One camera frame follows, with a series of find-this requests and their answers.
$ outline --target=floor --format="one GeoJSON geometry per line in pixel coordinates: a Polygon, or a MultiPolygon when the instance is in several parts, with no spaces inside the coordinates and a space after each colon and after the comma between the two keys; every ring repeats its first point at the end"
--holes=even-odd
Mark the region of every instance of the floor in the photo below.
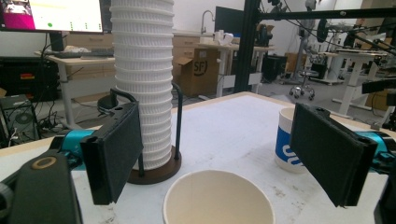
{"type": "MultiPolygon", "coordinates": [[[[295,104],[296,102],[305,103],[310,105],[320,106],[322,108],[338,112],[340,104],[333,102],[333,98],[342,99],[347,82],[349,79],[348,73],[344,73],[343,77],[345,82],[342,84],[327,85],[319,82],[307,80],[307,83],[315,89],[316,96],[314,100],[310,101],[306,95],[295,99],[289,95],[291,85],[282,85],[279,83],[279,79],[272,83],[262,83],[259,87],[258,94],[276,98],[278,100],[286,101],[295,104]]],[[[365,76],[361,76],[360,82],[364,81],[365,76]]],[[[233,89],[226,89],[223,95],[232,94],[233,89]]],[[[174,107],[177,106],[177,94],[174,91],[174,107]]],[[[215,98],[215,94],[209,95],[209,98],[215,98]]],[[[183,97],[183,105],[194,104],[203,101],[198,97],[183,97]]],[[[107,117],[100,115],[96,109],[96,102],[77,102],[74,101],[72,104],[74,108],[75,120],[78,125],[82,128],[91,128],[101,125],[106,122],[107,117]]],[[[58,99],[55,102],[44,102],[35,103],[35,111],[37,114],[37,120],[42,127],[42,136],[51,137],[57,132],[63,129],[61,120],[64,118],[64,107],[62,99],[58,99]]],[[[375,124],[380,123],[383,119],[385,111],[381,110],[365,110],[351,106],[348,109],[347,115],[350,119],[356,121],[375,124]]]]}

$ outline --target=white table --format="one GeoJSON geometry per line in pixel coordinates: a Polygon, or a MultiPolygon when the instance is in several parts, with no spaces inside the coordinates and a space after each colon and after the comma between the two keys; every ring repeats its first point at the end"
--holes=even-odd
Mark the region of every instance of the white table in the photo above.
{"type": "MultiPolygon", "coordinates": [[[[269,198],[279,224],[373,224],[374,209],[384,188],[385,175],[368,174],[357,207],[334,207],[311,174],[292,174],[275,161],[278,112],[290,104],[241,92],[183,108],[179,172],[162,183],[127,184],[117,204],[95,206],[85,172],[73,171],[85,223],[163,223],[163,200],[182,175],[207,169],[241,175],[269,198]]],[[[368,125],[334,117],[347,127],[368,125]]],[[[175,143],[176,114],[172,117],[175,143]]],[[[395,137],[396,133],[384,131],[395,137]]],[[[48,148],[50,139],[0,149],[0,180],[48,148]]]]}
{"type": "Polygon", "coordinates": [[[69,129],[79,129],[80,127],[75,123],[72,99],[79,96],[86,96],[104,91],[110,91],[110,88],[116,86],[116,79],[114,77],[96,77],[79,80],[69,80],[66,73],[66,66],[72,67],[88,67],[98,66],[103,64],[114,64],[114,58],[106,58],[99,60],[82,60],[77,59],[60,59],[55,56],[47,56],[46,59],[58,64],[59,81],[61,82],[62,99],[64,102],[64,113],[66,116],[65,126],[69,129]]]}
{"type": "MultiPolygon", "coordinates": [[[[366,103],[367,94],[361,94],[361,86],[358,85],[358,79],[361,75],[361,68],[364,63],[368,63],[372,61],[375,57],[385,56],[387,54],[385,52],[367,52],[367,50],[339,51],[338,53],[322,52],[320,54],[329,57],[335,57],[335,60],[343,61],[344,59],[350,59],[353,62],[355,62],[353,71],[350,74],[349,82],[347,83],[346,86],[346,91],[344,93],[343,99],[342,100],[332,99],[334,102],[341,104],[338,113],[342,116],[346,116],[347,111],[351,105],[362,109],[371,110],[370,107],[364,105],[366,103]]],[[[374,80],[377,70],[378,67],[376,66],[376,64],[372,63],[372,66],[370,67],[370,71],[366,79],[374,80]]]]}
{"type": "MultiPolygon", "coordinates": [[[[218,76],[218,87],[216,90],[216,97],[222,96],[222,91],[225,88],[231,88],[235,85],[235,74],[231,74],[231,68],[233,65],[233,53],[239,50],[239,45],[228,45],[222,46],[219,44],[205,44],[199,43],[199,47],[217,49],[220,52],[219,62],[219,76],[218,76]]],[[[253,85],[253,92],[258,92],[258,85],[262,83],[262,59],[264,54],[269,50],[275,48],[269,47],[254,47],[253,55],[258,57],[256,73],[252,73],[249,76],[248,85],[253,85]]]]}

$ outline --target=white cup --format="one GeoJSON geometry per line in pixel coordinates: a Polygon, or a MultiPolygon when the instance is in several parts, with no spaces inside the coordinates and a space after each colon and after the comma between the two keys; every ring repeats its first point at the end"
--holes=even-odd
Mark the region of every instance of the white cup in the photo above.
{"type": "Polygon", "coordinates": [[[306,167],[289,146],[293,116],[294,108],[283,108],[279,112],[275,161],[278,166],[286,171],[303,174],[307,172],[306,167]]]}

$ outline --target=monitor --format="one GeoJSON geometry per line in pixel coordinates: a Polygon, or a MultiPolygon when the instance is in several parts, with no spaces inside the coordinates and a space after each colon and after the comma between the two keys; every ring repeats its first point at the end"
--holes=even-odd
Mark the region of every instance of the monitor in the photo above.
{"type": "Polygon", "coordinates": [[[102,33],[100,0],[0,0],[0,30],[102,33]]]}
{"type": "Polygon", "coordinates": [[[244,11],[227,7],[216,7],[215,32],[223,30],[224,33],[239,37],[242,33],[243,22],[244,11]]]}

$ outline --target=paper cup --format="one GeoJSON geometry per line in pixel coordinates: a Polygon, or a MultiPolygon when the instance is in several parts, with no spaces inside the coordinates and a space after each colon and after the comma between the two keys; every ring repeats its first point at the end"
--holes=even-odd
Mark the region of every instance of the paper cup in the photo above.
{"type": "Polygon", "coordinates": [[[163,222],[275,224],[265,194],[242,176],[207,170],[183,175],[168,190],[163,222]]]}
{"type": "Polygon", "coordinates": [[[290,133],[293,123],[294,108],[283,108],[279,112],[279,126],[277,129],[275,161],[282,169],[295,173],[306,173],[306,167],[291,150],[290,133]]]}

